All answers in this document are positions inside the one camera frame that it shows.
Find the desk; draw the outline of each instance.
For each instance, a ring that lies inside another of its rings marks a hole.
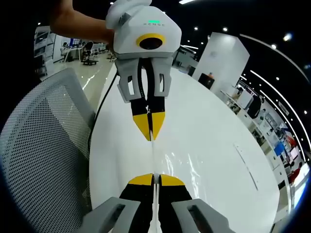
[[[81,49],[83,49],[83,47],[67,49],[67,50],[66,50],[67,54],[66,54],[66,57],[65,57],[64,62],[66,62],[67,57],[68,57],[68,54],[69,54],[71,51],[78,51],[78,53],[79,53],[79,61],[81,61],[81,55],[80,55]]]
[[[115,73],[113,65],[102,97]],[[92,134],[92,207],[118,197],[135,176],[165,173],[181,179],[193,199],[201,198],[226,216],[233,231],[268,233],[279,190],[260,146],[212,92],[175,68],[171,76],[166,118],[154,148],[135,125],[131,105],[123,102],[116,78]]]
[[[235,103],[241,110],[241,114],[247,116],[247,123],[245,123],[245,121],[243,122],[244,125],[252,132],[253,130],[256,130],[258,132],[261,133],[261,135],[265,138],[266,142],[261,146],[261,148],[266,151],[266,157],[267,160],[270,164],[270,167],[275,175],[275,179],[276,182],[279,184],[282,181],[285,182],[285,188],[280,190],[280,194],[283,196],[285,195],[285,197],[281,198],[281,203],[280,205],[282,205],[282,208],[280,209],[280,206],[278,207],[279,210],[281,210],[279,212],[279,214],[276,215],[276,221],[281,220],[283,217],[285,217],[286,215],[288,215],[292,209],[292,195],[291,195],[291,187],[288,181],[288,177],[287,177],[287,172],[285,171],[285,167],[283,162],[281,161],[280,157],[278,157],[274,151],[274,146],[271,144],[269,136],[266,134],[266,132],[263,132],[260,129],[260,125],[255,122],[249,115],[248,113],[231,97],[229,96],[226,92],[224,91],[220,91],[221,93],[223,93],[226,97],[228,97],[230,99],[230,101],[232,101],[233,103]],[[265,150],[264,147],[268,146],[270,149],[269,150]]]

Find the ceiling light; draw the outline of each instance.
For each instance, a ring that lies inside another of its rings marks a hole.
[[[299,123],[300,123],[300,125],[301,125],[301,127],[302,127],[302,129],[303,129],[303,131],[304,131],[304,133],[305,133],[305,135],[306,135],[307,142],[308,142],[308,144],[309,144],[309,148],[310,148],[310,151],[311,151],[311,142],[310,142],[309,136],[308,136],[308,134],[307,134],[306,128],[305,128],[305,126],[302,124],[302,121],[301,121],[301,119],[299,118],[299,116],[298,116],[297,112],[295,111],[295,109],[291,106],[291,104],[287,101],[287,99],[285,99],[284,96],[283,96],[278,90],[276,90],[276,88],[275,88],[274,86],[272,86],[269,82],[267,82],[267,81],[266,81],[263,77],[261,77],[260,75],[256,74],[254,71],[251,70],[251,72],[252,72],[253,74],[255,74],[257,77],[259,77],[261,80],[263,80],[266,84],[268,84],[272,89],[274,89],[274,90],[278,93],[278,95],[281,96],[281,98],[282,98],[282,99],[286,102],[286,104],[290,107],[290,109],[291,109],[292,112],[295,114],[296,118],[298,119],[298,121],[299,121]]]
[[[193,47],[193,46],[189,46],[189,45],[182,45],[183,47],[186,47],[186,48],[190,48],[190,49],[195,49],[195,50],[198,50],[199,48],[197,47]]]
[[[293,37],[293,35],[291,33],[287,33],[284,37],[283,37],[283,40],[284,41],[289,41],[291,40]]]
[[[263,91],[260,91],[260,92],[264,95],[264,97],[267,97],[267,99],[274,105],[274,107],[276,107],[276,108],[278,109],[278,111],[281,113],[281,115],[283,116],[283,118],[288,122],[288,125],[290,126],[290,128],[292,129],[292,131],[293,131],[293,133],[294,133],[294,134],[293,134],[293,137],[295,137],[295,135],[297,136],[295,130],[293,129],[292,125],[290,124],[290,122],[289,122],[288,119],[286,118],[285,114],[284,114],[284,113],[279,109],[279,107],[272,101],[272,99],[270,99]],[[297,137],[297,142],[298,142],[300,148],[302,148],[301,143],[300,143],[298,137]],[[302,151],[302,156],[303,156],[303,160],[306,161],[306,157],[305,157],[305,154],[304,154],[303,151]]]
[[[186,3],[192,2],[192,1],[195,1],[195,0],[182,0],[182,1],[180,1],[179,3],[180,3],[180,4],[186,4]]]

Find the black cable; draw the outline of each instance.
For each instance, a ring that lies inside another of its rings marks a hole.
[[[105,101],[105,99],[106,99],[106,97],[107,97],[107,95],[108,95],[108,93],[109,93],[113,83],[115,82],[115,79],[116,79],[117,75],[118,75],[118,72],[115,74],[115,77],[113,78],[113,80],[112,80],[112,82],[111,82],[111,84],[110,84],[110,86],[109,86],[109,88],[108,88],[108,90],[107,90],[107,92],[106,92],[102,102],[101,102],[101,105],[98,108],[97,114],[96,114],[95,119],[94,119],[94,124],[93,124],[93,126],[91,128],[91,132],[89,134],[88,141],[87,141],[88,152],[90,152],[90,148],[91,148],[90,142],[91,142],[91,138],[92,138],[93,130],[94,130],[94,127],[95,127],[95,124],[96,124],[96,121],[97,121],[98,114],[101,111],[102,105],[103,105],[103,103],[104,103],[104,101]]]

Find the human arm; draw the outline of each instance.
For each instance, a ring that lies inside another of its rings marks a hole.
[[[114,32],[106,28],[104,20],[95,19],[75,11],[72,0],[60,0],[52,9],[51,30],[70,38],[113,43]]]

